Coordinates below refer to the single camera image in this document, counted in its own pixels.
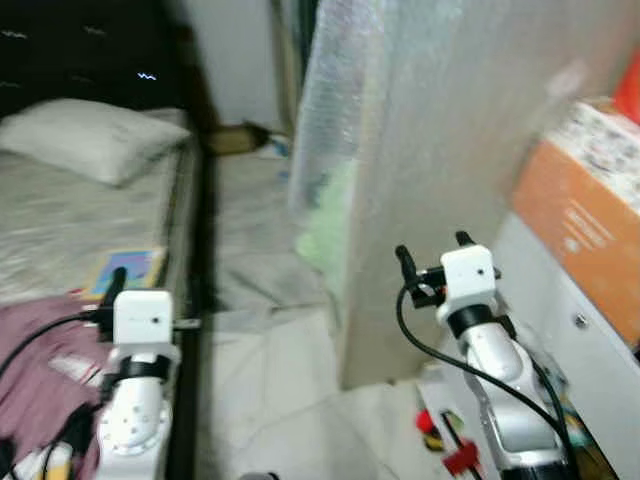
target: white cabinet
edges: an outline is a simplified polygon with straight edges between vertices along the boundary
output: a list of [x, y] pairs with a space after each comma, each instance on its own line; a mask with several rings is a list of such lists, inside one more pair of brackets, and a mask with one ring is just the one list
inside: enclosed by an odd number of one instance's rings
[[569, 395], [616, 473], [640, 478], [640, 365], [541, 242], [510, 215], [495, 248], [498, 286], [569, 381]]

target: bed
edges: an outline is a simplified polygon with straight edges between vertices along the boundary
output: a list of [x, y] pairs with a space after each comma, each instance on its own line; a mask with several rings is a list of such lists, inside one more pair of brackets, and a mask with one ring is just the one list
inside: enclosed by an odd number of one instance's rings
[[0, 2], [0, 120], [38, 102], [83, 99], [144, 112], [191, 135], [111, 188], [0, 153], [0, 304], [83, 285], [107, 250], [160, 246], [156, 286], [174, 298], [183, 363], [167, 477], [193, 476], [202, 161], [169, 16], [157, 0]]

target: bed frame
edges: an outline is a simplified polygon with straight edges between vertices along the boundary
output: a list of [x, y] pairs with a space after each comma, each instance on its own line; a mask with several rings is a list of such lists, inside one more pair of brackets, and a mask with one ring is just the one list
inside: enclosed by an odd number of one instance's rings
[[[0, 118], [58, 98], [100, 101], [135, 110], [178, 107], [194, 125], [185, 94], [169, 9], [161, 0], [2, 0], [0, 2]], [[198, 169], [188, 304], [198, 319], [206, 307], [209, 272], [204, 150], [198, 131]], [[176, 339], [183, 360], [174, 406], [166, 477], [194, 477], [199, 328], [184, 322]]]

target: tiled floor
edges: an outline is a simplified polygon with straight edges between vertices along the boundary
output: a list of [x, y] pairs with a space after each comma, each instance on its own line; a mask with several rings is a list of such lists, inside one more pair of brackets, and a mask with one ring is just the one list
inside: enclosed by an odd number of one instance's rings
[[284, 160], [220, 161], [219, 301], [203, 355], [201, 479], [447, 479], [412, 382], [341, 392], [319, 278], [293, 252]]

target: black headboard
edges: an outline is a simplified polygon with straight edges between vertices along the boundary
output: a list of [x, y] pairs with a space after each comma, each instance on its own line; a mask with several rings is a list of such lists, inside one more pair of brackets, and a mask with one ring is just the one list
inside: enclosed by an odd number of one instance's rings
[[0, 0], [0, 116], [82, 98], [183, 107], [161, 0]]

